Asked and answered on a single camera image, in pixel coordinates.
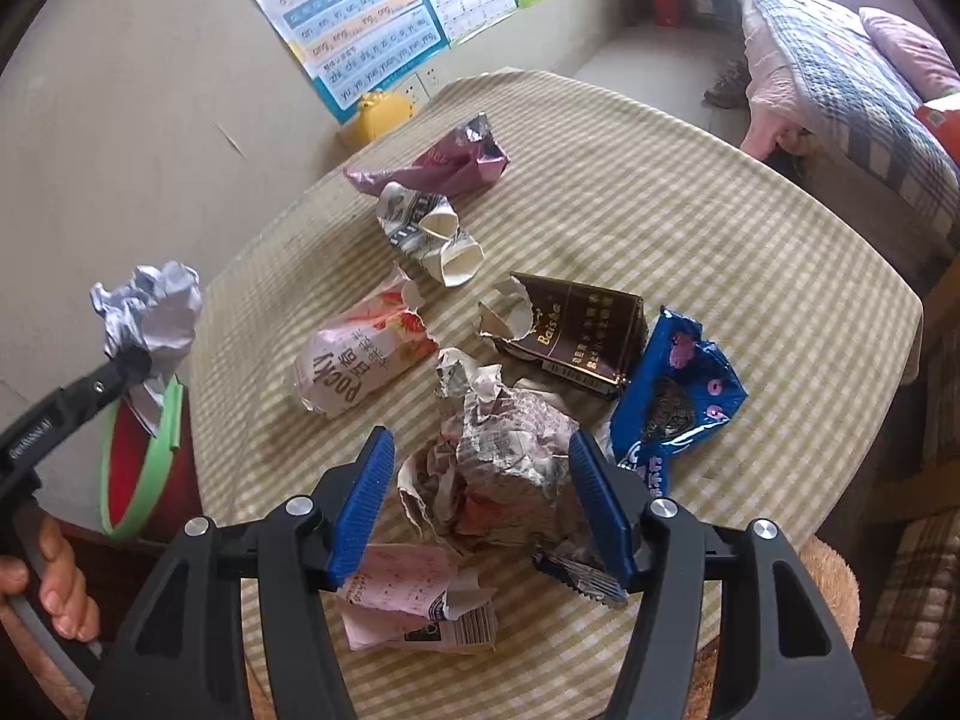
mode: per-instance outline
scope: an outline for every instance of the purple wrapper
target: purple wrapper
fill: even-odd
[[[451,129],[410,167],[382,172],[344,167],[344,175],[358,191],[374,197],[391,181],[407,189],[453,197],[496,183],[509,164],[510,157],[493,137],[487,114],[481,113]]]

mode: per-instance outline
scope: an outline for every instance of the table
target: table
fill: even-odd
[[[816,200],[688,124],[553,74],[462,79],[352,165],[407,164],[455,124],[490,116],[512,157],[501,180],[455,201],[487,252],[480,274],[444,290],[415,269],[441,346],[496,358],[475,335],[476,303],[509,269],[644,295],[704,324],[750,398],[720,436],[675,463],[675,498],[742,527],[763,514],[796,546],[856,472],[901,378],[915,375],[920,300]],[[435,434],[432,362],[339,418],[296,408],[287,373],[310,332],[373,288],[394,252],[339,172],[271,224],[206,290],[191,356],[200,494],[220,524],[261,517],[352,460],[377,423],[397,459]],[[505,379],[530,372],[503,360]],[[558,384],[582,423],[603,401]],[[395,493],[374,541],[414,541]],[[497,588],[496,651],[479,656],[352,653],[328,621],[361,718],[592,717],[613,688],[637,610],[611,611],[536,573],[520,552],[472,559]],[[244,588],[247,656],[262,680],[256,584]],[[707,593],[701,640],[716,635]]]

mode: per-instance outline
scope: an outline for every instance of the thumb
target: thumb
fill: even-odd
[[[27,566],[16,557],[0,556],[0,596],[16,595],[27,589]]]

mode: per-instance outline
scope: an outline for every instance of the yellow object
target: yellow object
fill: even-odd
[[[379,89],[360,95],[358,107],[356,117],[340,131],[341,140],[351,151],[360,151],[416,114],[416,106],[403,95]]]

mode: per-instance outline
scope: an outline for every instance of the electrical outlet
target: electrical outlet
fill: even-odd
[[[402,94],[407,100],[416,105],[417,108],[423,108],[430,101],[430,95],[426,93],[424,84],[421,83],[416,73],[411,73],[400,81],[394,88],[395,92]]]
[[[440,75],[440,71],[438,71],[437,68],[421,70],[417,75],[421,83],[424,84],[426,93],[428,93],[431,98],[435,98],[440,93],[440,90],[446,86],[446,81],[443,80],[443,76]]]

